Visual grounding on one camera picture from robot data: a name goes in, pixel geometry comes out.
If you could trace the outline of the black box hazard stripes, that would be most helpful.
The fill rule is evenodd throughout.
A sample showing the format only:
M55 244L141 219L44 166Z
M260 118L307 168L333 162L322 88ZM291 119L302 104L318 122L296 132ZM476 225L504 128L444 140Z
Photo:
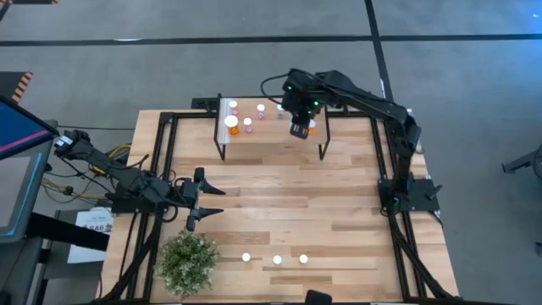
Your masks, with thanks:
M0 96L20 103L32 77L33 74L30 71L0 71Z

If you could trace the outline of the black power strip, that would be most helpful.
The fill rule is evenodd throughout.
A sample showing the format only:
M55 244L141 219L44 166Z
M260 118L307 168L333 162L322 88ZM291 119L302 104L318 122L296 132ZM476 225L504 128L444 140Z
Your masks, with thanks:
M192 109L202 109L206 112L216 112L219 108L220 99L218 97L199 97L191 100Z

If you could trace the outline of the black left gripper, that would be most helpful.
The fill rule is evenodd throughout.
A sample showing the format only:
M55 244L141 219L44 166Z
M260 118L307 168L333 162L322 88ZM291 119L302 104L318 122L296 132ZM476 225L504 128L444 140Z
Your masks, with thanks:
M195 230L197 221L201 221L214 214L220 214L224 211L222 208L199 207L200 191L211 195L225 195L224 191L219 190L207 182L203 167L197 167L192 178L185 177L182 178L181 181L180 197L184 200L185 207L190 209L185 224L188 231L193 232Z

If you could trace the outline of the black stand leg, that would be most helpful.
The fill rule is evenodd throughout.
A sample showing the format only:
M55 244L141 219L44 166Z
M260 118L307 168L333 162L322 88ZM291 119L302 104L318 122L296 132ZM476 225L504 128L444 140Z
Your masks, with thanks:
M534 175L542 180L542 144L537 149L521 156L509 163L501 165L507 174L514 173L517 169L530 167Z

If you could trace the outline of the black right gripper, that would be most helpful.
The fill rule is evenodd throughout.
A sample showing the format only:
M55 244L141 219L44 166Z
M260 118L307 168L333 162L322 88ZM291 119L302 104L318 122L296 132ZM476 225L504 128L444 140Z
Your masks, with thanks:
M319 114L326 105L324 99L327 92L323 83L308 72L291 69L282 89L285 92L282 108L292 115L290 134L305 140L309 135L309 120Z

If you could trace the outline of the grey panel blue edge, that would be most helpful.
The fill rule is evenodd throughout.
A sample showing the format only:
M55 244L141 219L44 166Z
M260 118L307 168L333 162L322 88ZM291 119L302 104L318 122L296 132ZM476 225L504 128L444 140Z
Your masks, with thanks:
M0 244L24 238L30 222L43 154L26 154L0 161Z

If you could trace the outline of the black metal rig frame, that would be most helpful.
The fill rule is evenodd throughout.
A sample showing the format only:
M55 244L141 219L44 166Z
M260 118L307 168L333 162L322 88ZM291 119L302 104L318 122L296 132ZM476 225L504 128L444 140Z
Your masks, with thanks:
M188 112L180 119L172 167L179 176L203 167L225 195L202 196L200 234L221 257L212 286L193 302L300 302L308 290L337 302L398 301L400 281L388 221L380 213L380 177L366 118L332 119L331 143L320 158L312 144L214 144L215 122ZM249 262L241 255L248 252ZM308 256L307 263L299 257ZM275 265L273 257L282 263Z

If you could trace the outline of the blue screen monitor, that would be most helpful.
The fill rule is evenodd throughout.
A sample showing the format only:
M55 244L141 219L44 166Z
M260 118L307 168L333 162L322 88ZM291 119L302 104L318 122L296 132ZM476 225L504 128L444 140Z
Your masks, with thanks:
M59 136L55 127L0 95L0 160Z

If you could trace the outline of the wooden shelf black metal frame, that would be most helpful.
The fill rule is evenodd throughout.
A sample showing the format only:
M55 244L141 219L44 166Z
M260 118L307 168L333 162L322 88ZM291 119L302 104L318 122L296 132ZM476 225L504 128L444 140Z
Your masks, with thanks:
M302 140L290 134L290 124L292 115L284 112L284 118L277 118L278 104L269 101L264 97L218 97L220 99L219 108L216 111L215 130L213 140L218 154L221 159L226 157L227 146L234 144L240 145L279 145L290 143L312 144L318 146L318 154L320 158L325 156L329 142L329 117L328 111L323 109L320 114L312 120L316 122L316 128L312 135ZM239 133L231 136L224 124L224 118L231 115L229 101L236 100L238 102L238 119ZM257 117L257 105L265 105L265 118ZM244 118L252 120L252 133L245 131L243 124Z

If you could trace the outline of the green potted plant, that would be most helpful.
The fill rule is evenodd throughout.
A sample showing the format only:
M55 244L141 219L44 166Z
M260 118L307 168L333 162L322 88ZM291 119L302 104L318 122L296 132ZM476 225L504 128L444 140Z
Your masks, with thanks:
M212 286L212 272L221 257L218 245L203 234L182 230L159 249L154 277L180 300Z

